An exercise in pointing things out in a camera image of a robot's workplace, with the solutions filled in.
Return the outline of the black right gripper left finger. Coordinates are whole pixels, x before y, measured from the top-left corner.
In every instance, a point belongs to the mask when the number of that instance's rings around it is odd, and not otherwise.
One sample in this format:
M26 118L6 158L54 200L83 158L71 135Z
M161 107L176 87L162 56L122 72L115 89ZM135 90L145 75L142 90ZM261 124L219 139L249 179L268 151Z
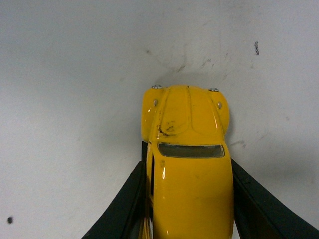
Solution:
M109 207L83 236L84 239L141 239L145 219L146 142L138 162Z

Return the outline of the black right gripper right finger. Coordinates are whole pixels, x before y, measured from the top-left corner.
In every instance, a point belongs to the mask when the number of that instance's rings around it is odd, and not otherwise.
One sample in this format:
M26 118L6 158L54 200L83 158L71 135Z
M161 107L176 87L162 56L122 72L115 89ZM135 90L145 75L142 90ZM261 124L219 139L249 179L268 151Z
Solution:
M317 239L319 231L296 215L231 160L235 223L241 239Z

